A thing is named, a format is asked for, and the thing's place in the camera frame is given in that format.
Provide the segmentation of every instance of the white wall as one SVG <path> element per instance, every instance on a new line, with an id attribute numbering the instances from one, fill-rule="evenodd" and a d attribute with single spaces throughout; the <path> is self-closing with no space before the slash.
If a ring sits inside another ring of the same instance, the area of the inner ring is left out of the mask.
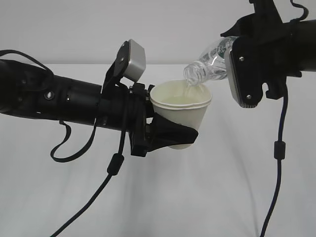
<path id="1" fill-rule="evenodd" d="M 315 0 L 296 0 L 316 18 Z M 287 22 L 302 14 L 275 0 Z M 45 63 L 112 63 L 130 38 L 149 64 L 195 60 L 237 19 L 253 13 L 248 0 L 0 0 L 0 48 Z"/>
<path id="2" fill-rule="evenodd" d="M 178 79 L 184 65 L 149 65 L 141 82 Z M 108 66 L 50 65 L 57 75 L 101 84 Z M 227 81 L 213 92 L 194 145 L 164 148 L 125 162 L 96 202 L 60 236 L 256 237 L 268 211 L 277 162 L 282 100 L 264 99 L 253 110 L 233 100 Z M 267 237 L 316 236 L 314 74 L 288 80 L 289 111 L 283 180 Z M 86 143 L 92 127 L 72 124 L 73 135 L 57 155 Z M 49 152 L 64 137 L 56 121 L 0 118 L 0 236 L 52 234 L 92 196 L 106 176 L 119 132 L 98 129 L 91 149 L 67 164 Z"/>

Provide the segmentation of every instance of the cable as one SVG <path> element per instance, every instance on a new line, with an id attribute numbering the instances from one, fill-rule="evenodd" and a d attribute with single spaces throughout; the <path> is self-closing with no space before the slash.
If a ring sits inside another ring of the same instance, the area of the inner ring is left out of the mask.
<path id="1" fill-rule="evenodd" d="M 122 83 L 118 83 L 118 86 L 120 86 L 123 91 L 123 94 L 125 94 L 125 104 L 124 104 L 124 112 L 123 112 L 123 121 L 122 121 L 122 130 L 120 134 L 120 141 L 119 141 L 119 149 L 118 153 L 114 154 L 111 162 L 109 164 L 109 167 L 107 169 L 108 176 L 103 181 L 101 186 L 98 188 L 98 190 L 94 193 L 92 198 L 87 202 L 86 205 L 82 209 L 80 209 L 72 218 L 70 218 L 62 227 L 60 227 L 54 234 L 52 234 L 50 237 L 56 237 L 58 236 L 64 229 L 66 229 L 71 223 L 73 223 L 78 217 L 80 217 L 96 200 L 96 198 L 99 196 L 99 194 L 102 192 L 102 190 L 105 188 L 105 186 L 108 184 L 112 176 L 115 176 L 118 174 L 119 169 L 124 161 L 124 156 L 122 155 L 123 148 L 124 148 L 124 141 L 125 141 L 125 134 L 126 134 L 126 127 L 127 127 L 127 119 L 128 119 L 128 98 L 129 98 L 129 91 L 126 85 Z"/>
<path id="2" fill-rule="evenodd" d="M 279 123 L 279 129 L 278 129 L 278 139 L 277 142 L 275 142 L 275 158 L 277 159 L 277 179 L 276 179 L 276 189 L 275 193 L 272 198 L 272 202 L 268 211 L 268 214 L 266 216 L 266 219 L 263 223 L 262 230 L 260 237 L 264 237 L 269 220 L 272 216 L 273 210 L 276 206 L 277 203 L 277 197 L 280 191 L 281 187 L 281 175 L 282 175 L 282 159 L 285 157 L 285 143 L 282 141 L 283 138 L 283 128 L 284 128 L 284 121 L 285 121 L 285 116 L 287 112 L 287 106 L 288 106 L 288 91 L 287 91 L 287 86 L 286 83 L 283 85 L 283 107 L 282 107 L 282 112 L 281 112 L 281 117 L 280 117 L 280 123 Z"/>
<path id="3" fill-rule="evenodd" d="M 17 50 L 13 50 L 13 49 L 6 49 L 6 50 L 0 50 L 0 57 L 6 55 L 6 54 L 18 54 L 18 55 L 21 55 L 27 59 L 29 59 L 30 61 L 32 61 L 33 63 L 36 63 L 37 65 L 41 66 L 42 68 L 44 68 L 47 72 L 48 72 L 48 78 L 50 77 L 50 79 L 48 80 L 49 83 L 44 86 L 43 88 L 33 88 L 33 89 L 27 89 L 26 91 L 34 91 L 34 92 L 38 92 L 38 91 L 44 91 L 46 89 L 48 89 L 52 84 L 53 84 L 53 81 L 54 81 L 54 73 L 51 69 L 49 69 L 47 66 L 45 66 L 44 64 L 40 63 L 38 60 L 36 60 L 35 58 L 31 57 L 30 55 L 27 55 L 26 53 L 23 53 L 23 52 L 20 52 L 20 51 L 17 51 Z"/>
<path id="4" fill-rule="evenodd" d="M 92 196 L 92 198 L 87 202 L 86 205 L 80 211 L 78 211 L 72 218 L 70 218 L 62 227 L 60 227 L 55 233 L 53 233 L 50 237 L 56 237 L 58 236 L 64 229 L 66 229 L 71 223 L 73 223 L 78 217 L 80 217 L 95 201 L 95 199 L 99 196 L 99 194 L 102 192 L 102 190 L 105 188 L 105 186 L 108 184 L 110 179 L 112 178 L 112 175 L 108 175 L 106 179 L 103 181 L 101 186 L 98 188 L 98 190 L 95 192 L 95 194 Z"/>
<path id="5" fill-rule="evenodd" d="M 124 105 L 123 122 L 122 122 L 123 126 L 122 126 L 122 130 L 121 130 L 121 136 L 120 136 L 119 148 L 118 148 L 118 153 L 120 155 L 122 155 L 124 142 L 125 142 L 125 135 L 126 135 L 127 119 L 128 119 L 129 91 L 128 91 L 127 86 L 122 84 L 121 82 L 118 82 L 117 84 L 123 90 L 123 95 L 125 95 L 125 105 Z"/>
<path id="6" fill-rule="evenodd" d="M 309 10 L 307 9 L 307 7 L 304 7 L 303 5 L 294 3 L 293 0 L 290 0 L 290 1 L 291 1 L 291 4 L 292 4 L 293 7 L 301 8 L 304 11 L 303 15 L 301 17 L 299 17 L 299 18 L 296 18 L 295 21 L 303 21 L 303 20 L 305 20 L 308 17 L 309 13 L 310 13 Z"/>

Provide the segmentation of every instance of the paper cup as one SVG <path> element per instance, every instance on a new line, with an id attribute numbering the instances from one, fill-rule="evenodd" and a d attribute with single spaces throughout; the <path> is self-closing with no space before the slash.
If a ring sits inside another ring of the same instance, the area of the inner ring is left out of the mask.
<path id="1" fill-rule="evenodd" d="M 177 100 L 183 95 L 185 95 L 184 100 Z M 150 99 L 154 111 L 159 115 L 177 124 L 198 130 L 207 106 L 211 103 L 212 95 L 203 84 L 187 88 L 185 80 L 172 80 L 155 86 L 150 92 Z M 170 147 L 184 149 L 190 145 Z"/>

